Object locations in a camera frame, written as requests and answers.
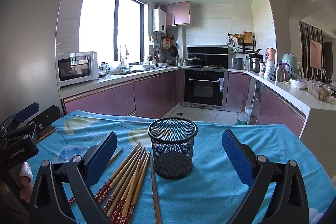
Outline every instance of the frying pan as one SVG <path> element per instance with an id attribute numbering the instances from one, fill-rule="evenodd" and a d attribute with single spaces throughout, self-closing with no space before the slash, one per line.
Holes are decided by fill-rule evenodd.
<path id="1" fill-rule="evenodd" d="M 169 54 L 172 56 L 172 57 L 176 57 L 178 54 L 179 54 L 179 51 L 177 50 L 177 48 L 175 46 L 171 46 L 169 48 Z"/>

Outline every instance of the thermos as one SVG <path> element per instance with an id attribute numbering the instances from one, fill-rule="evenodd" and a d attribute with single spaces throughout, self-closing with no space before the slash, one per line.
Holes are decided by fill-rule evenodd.
<path id="1" fill-rule="evenodd" d="M 275 82 L 283 82 L 284 80 L 285 80 L 285 71 L 282 65 L 278 65 L 278 68 L 275 71 Z"/>

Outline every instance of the faucet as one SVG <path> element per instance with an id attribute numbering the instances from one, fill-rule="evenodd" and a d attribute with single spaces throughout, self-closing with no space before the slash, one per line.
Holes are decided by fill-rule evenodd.
<path id="1" fill-rule="evenodd" d="M 129 55 L 126 44 L 122 43 L 119 46 L 119 60 L 120 60 L 120 64 L 121 64 L 121 68 L 119 69 L 119 72 L 122 72 L 124 69 L 126 69 L 125 66 L 123 66 L 122 62 L 121 62 L 121 46 L 125 45 L 125 55 Z"/>

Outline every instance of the blue gripper pad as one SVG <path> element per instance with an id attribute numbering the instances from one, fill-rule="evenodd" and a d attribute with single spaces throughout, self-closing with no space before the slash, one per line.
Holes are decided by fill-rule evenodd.
<path id="1" fill-rule="evenodd" d="M 242 183 L 247 184 L 249 188 L 254 183 L 253 166 L 242 151 L 239 143 L 231 136 L 229 130 L 222 134 L 222 146 L 235 168 Z"/>

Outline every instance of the microwave oven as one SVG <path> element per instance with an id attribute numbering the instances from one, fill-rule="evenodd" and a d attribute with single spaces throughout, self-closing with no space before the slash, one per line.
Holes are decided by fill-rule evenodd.
<path id="1" fill-rule="evenodd" d="M 96 52 L 69 52 L 56 55 L 56 76 L 59 87 L 98 78 Z"/>

